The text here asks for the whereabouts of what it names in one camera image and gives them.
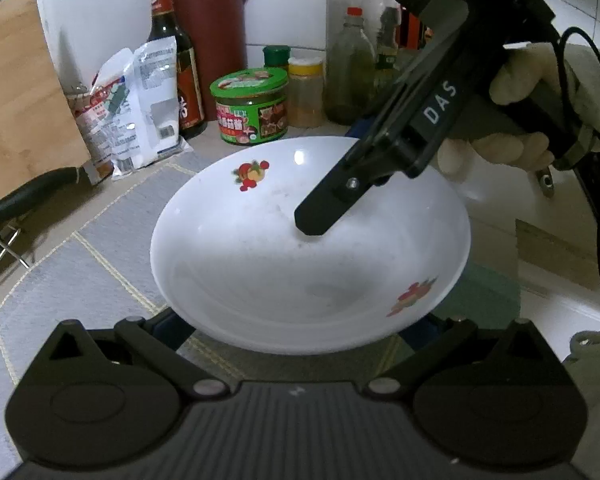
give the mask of fruit decal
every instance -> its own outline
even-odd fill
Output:
[[[403,309],[413,306],[416,301],[418,301],[420,298],[424,298],[424,296],[427,295],[436,280],[437,278],[433,278],[432,280],[425,280],[422,283],[413,283],[413,285],[411,285],[408,290],[401,295],[400,298],[398,298],[397,303],[391,307],[391,312],[389,312],[386,316],[391,317],[395,314],[400,314]]]
[[[268,169],[269,163],[266,160],[260,163],[257,160],[245,162],[240,165],[240,168],[234,170],[235,183],[241,184],[240,191],[247,191],[250,187],[256,187],[259,181],[264,178],[264,173]]]

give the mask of black device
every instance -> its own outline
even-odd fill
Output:
[[[58,324],[16,387],[9,480],[582,480],[587,408],[536,327],[440,336],[359,388],[225,383],[174,351],[171,309],[110,330]]]
[[[562,100],[541,82],[522,102],[496,107],[488,86],[507,59],[504,45],[557,44],[554,13],[543,0],[397,0],[434,30],[432,41],[408,71],[370,106],[375,117],[362,137],[304,199],[296,226],[324,234],[372,186],[396,171],[417,177],[468,108],[481,101],[499,108],[520,131],[542,131],[554,166],[574,169],[600,224],[600,170],[590,152],[593,131],[575,114],[566,120]],[[480,130],[474,120],[474,129]]]

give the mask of dark green lid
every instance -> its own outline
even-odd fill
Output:
[[[286,45],[267,45],[264,52],[264,66],[287,66],[291,48]]]
[[[281,88],[286,82],[286,71],[281,68],[248,68],[216,79],[210,90],[214,97],[250,97]]]

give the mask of cutting board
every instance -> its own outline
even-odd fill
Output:
[[[36,0],[0,2],[0,199],[42,173],[87,160]]]

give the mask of qr code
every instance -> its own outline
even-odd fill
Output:
[[[122,160],[118,161],[118,167],[122,173],[127,173],[128,171],[134,170],[134,163],[131,160],[131,157],[123,158]]]
[[[160,135],[161,139],[168,139],[176,134],[176,131],[173,129],[173,126],[169,125],[166,128],[158,129],[158,135]]]

